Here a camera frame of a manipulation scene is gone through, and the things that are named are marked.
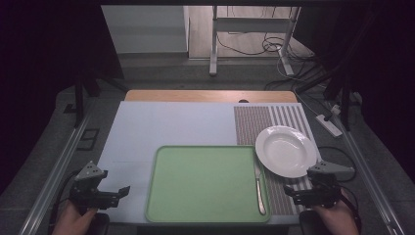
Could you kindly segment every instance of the electrical outlet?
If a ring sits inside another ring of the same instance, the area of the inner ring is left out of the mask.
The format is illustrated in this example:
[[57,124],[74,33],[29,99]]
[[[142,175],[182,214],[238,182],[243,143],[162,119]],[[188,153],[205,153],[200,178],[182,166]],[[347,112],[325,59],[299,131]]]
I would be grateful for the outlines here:
[[333,135],[333,137],[337,138],[342,135],[342,132],[335,125],[333,125],[330,120],[324,120],[323,115],[317,116],[316,119]]

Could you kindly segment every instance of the wooden floor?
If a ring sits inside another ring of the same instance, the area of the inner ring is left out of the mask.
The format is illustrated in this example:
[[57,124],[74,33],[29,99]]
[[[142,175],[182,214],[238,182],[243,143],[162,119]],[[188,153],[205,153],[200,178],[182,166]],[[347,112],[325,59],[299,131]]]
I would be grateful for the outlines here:
[[[290,15],[289,7],[232,7],[219,6],[217,9],[218,17],[238,17],[238,18],[288,18]],[[212,6],[189,6],[190,17],[190,36],[189,36],[189,57],[191,59],[209,58],[211,48],[211,28],[212,28]],[[218,32],[220,42],[228,47],[247,54],[263,52],[262,42],[265,33],[259,32]],[[282,43],[285,33],[266,33],[268,41],[272,43]],[[300,56],[309,56],[311,51],[297,42],[294,38],[290,41],[294,52]],[[278,57],[277,52],[265,52],[259,55],[244,55],[220,45],[217,41],[218,57]]]

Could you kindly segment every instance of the human hand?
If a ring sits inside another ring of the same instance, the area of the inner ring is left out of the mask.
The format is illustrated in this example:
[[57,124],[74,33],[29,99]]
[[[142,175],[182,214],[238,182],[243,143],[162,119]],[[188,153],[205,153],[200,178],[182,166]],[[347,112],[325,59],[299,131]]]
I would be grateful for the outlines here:
[[84,235],[97,210],[90,209],[81,215],[76,205],[67,200],[52,235]]
[[320,215],[324,224],[333,235],[359,234],[353,213],[343,201],[338,201],[332,208],[323,208],[321,206],[312,208]]

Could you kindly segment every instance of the butter knife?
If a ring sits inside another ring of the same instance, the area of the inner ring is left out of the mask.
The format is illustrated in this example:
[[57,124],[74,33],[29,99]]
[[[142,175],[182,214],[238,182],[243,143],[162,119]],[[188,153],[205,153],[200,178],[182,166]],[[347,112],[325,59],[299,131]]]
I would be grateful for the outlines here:
[[254,156],[254,169],[255,169],[255,180],[256,180],[256,193],[258,197],[258,206],[259,206],[259,212],[261,214],[266,214],[265,207],[263,206],[262,202],[262,195],[260,193],[260,168],[259,168],[259,162],[257,159],[257,156]]

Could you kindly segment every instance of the white plate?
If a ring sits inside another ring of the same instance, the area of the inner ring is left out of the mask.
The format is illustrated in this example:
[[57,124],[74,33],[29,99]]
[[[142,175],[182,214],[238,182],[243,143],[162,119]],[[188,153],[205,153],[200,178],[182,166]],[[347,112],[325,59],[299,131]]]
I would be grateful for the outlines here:
[[307,175],[308,168],[317,163],[311,141],[298,130],[284,125],[262,130],[256,138],[255,150],[265,167],[288,178]]

